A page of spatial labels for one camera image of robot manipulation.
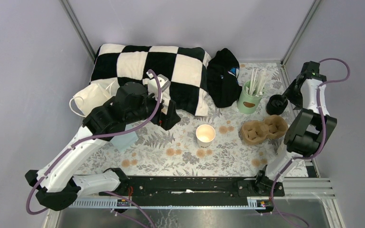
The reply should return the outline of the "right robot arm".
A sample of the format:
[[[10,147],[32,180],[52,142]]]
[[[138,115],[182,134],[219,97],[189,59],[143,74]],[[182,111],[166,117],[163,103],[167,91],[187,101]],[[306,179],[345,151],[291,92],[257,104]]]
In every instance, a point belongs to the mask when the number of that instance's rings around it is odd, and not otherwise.
[[[327,78],[319,72],[318,62],[305,62],[299,75],[281,95],[273,95],[267,105],[268,114],[281,114],[288,104],[299,111],[286,131],[277,157],[260,170],[253,183],[261,196],[275,193],[286,174],[301,160],[317,156],[337,125],[325,104]]]

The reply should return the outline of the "white paper coffee cup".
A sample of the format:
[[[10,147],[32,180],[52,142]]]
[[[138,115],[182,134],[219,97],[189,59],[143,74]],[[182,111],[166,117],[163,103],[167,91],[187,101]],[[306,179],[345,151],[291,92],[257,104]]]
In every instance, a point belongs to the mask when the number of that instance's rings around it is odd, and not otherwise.
[[[196,129],[195,136],[197,139],[197,144],[200,147],[209,147],[215,139],[216,131],[212,126],[208,124],[202,124]]]

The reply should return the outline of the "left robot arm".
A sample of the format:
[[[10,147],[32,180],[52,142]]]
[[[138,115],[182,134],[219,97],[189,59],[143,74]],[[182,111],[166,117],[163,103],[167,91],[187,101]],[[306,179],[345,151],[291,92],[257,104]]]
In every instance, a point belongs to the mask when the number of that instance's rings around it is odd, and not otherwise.
[[[147,85],[128,82],[101,106],[93,108],[74,138],[53,161],[25,174],[31,187],[27,202],[36,197],[44,209],[60,211],[80,196],[104,191],[123,195],[128,191],[128,178],[119,168],[91,175],[77,175],[76,171],[112,138],[134,132],[134,128],[126,129],[128,124],[138,122],[139,127],[144,127],[153,123],[168,131],[180,121],[174,101],[163,112],[164,92],[170,81],[153,71],[148,74],[152,78]]]

